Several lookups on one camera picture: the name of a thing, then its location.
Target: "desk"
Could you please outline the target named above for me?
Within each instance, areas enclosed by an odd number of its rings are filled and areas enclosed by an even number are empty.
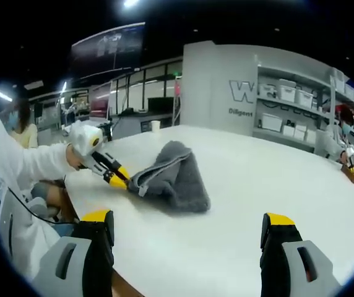
[[[266,212],[289,216],[302,238],[334,263],[337,280],[348,280],[354,271],[354,184],[339,165],[266,140],[187,126],[107,145],[133,175],[150,166],[169,140],[193,149],[212,203],[207,213],[159,211],[88,170],[66,178],[78,216],[114,211],[114,269],[140,293],[260,296]]]

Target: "gray towel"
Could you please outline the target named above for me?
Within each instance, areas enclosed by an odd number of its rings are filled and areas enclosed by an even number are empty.
[[[132,177],[128,189],[144,198],[166,200],[173,210],[205,212],[210,209],[195,156],[178,141],[167,143],[153,166]]]

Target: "hand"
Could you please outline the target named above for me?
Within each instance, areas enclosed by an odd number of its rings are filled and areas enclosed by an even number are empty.
[[[340,154],[340,161],[344,165],[346,165],[348,163],[348,154],[346,152],[342,152]]]
[[[79,166],[82,164],[81,158],[78,157],[78,156],[74,153],[71,144],[69,144],[69,145],[67,146],[67,149],[66,149],[66,159],[67,159],[68,164],[69,164],[71,167],[75,168],[76,170],[78,170],[78,169],[79,169]]]

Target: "person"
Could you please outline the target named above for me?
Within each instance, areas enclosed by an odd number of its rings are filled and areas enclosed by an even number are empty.
[[[354,117],[349,107],[343,105],[340,110],[338,125],[329,124],[324,135],[324,150],[327,157],[346,164],[348,155],[346,149],[350,146],[348,135],[354,123]]]
[[[10,205],[9,233],[0,222],[1,244],[15,268],[32,280],[40,269],[40,259],[60,238],[47,222],[32,215],[22,190],[32,181],[61,179],[81,165],[71,144],[54,144],[25,149],[8,135],[0,120],[0,216]]]
[[[11,129],[9,135],[26,149],[38,147],[37,126],[30,124],[30,117],[30,103],[23,101],[9,113],[7,121],[7,126]],[[41,197],[46,201],[47,206],[60,210],[66,222],[74,221],[75,211],[65,189],[51,181],[40,181],[30,187],[30,192],[33,198]]]

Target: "black ceiling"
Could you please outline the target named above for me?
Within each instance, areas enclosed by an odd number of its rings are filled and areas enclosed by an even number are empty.
[[[10,88],[16,84],[18,96],[25,98],[57,89],[69,78],[73,43],[141,21],[147,23],[142,65],[182,55],[186,43],[213,40],[305,54],[343,70],[354,80],[352,3],[140,0],[124,9],[123,2],[0,2],[0,83]],[[23,88],[36,80],[43,80],[45,86],[32,91]]]

